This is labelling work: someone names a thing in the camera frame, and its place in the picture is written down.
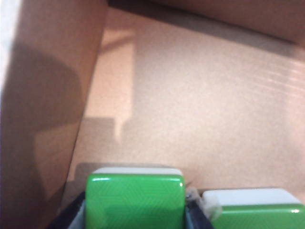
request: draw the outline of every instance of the cardboard wall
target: cardboard wall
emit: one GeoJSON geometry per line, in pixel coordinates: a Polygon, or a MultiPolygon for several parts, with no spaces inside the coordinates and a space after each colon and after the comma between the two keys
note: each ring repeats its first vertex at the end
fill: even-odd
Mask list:
{"type": "Polygon", "coordinates": [[[284,187],[305,202],[304,72],[289,42],[113,1],[62,207],[117,163],[177,167],[197,188],[284,187]]]}
{"type": "Polygon", "coordinates": [[[153,0],[305,47],[303,0],[153,0]]]}
{"type": "Polygon", "coordinates": [[[1,80],[1,228],[44,228],[58,211],[106,9],[103,0],[25,0],[13,13],[1,80]]]}

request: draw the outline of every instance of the brown cardboard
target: brown cardboard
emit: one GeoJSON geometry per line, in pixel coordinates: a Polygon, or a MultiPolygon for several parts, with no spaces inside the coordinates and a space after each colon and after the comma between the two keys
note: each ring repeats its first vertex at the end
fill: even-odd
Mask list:
{"type": "Polygon", "coordinates": [[[166,164],[198,188],[305,201],[305,51],[150,3],[113,4],[62,206],[112,163],[166,164]]]}
{"type": "MultiPolygon", "coordinates": [[[[305,37],[302,1],[158,2],[305,37]]],[[[148,1],[106,10],[23,1],[1,92],[1,228],[44,228],[90,172],[117,163],[174,166],[197,188],[284,187],[305,202],[303,48],[148,1]]]]}
{"type": "Polygon", "coordinates": [[[305,46],[303,0],[154,0],[305,46]]]}
{"type": "Polygon", "coordinates": [[[1,228],[44,228],[56,215],[106,9],[22,4],[1,95],[1,228]]]}

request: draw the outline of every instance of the cardboard box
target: cardboard box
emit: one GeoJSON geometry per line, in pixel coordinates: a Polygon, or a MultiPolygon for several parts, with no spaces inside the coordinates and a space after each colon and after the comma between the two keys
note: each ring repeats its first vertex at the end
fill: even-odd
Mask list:
{"type": "Polygon", "coordinates": [[[3,228],[44,228],[114,163],[305,202],[304,2],[158,2],[181,10],[1,2],[3,228]]]}

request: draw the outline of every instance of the white top of block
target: white top of block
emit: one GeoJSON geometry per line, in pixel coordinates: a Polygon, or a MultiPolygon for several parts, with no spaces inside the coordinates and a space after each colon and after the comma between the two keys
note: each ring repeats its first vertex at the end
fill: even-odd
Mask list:
{"type": "Polygon", "coordinates": [[[93,173],[103,174],[147,174],[147,175],[181,175],[182,172],[176,168],[166,167],[103,167],[93,173]]]}
{"type": "Polygon", "coordinates": [[[282,188],[253,188],[209,190],[203,193],[203,199],[218,199],[221,206],[300,204],[292,194],[282,188]]]}

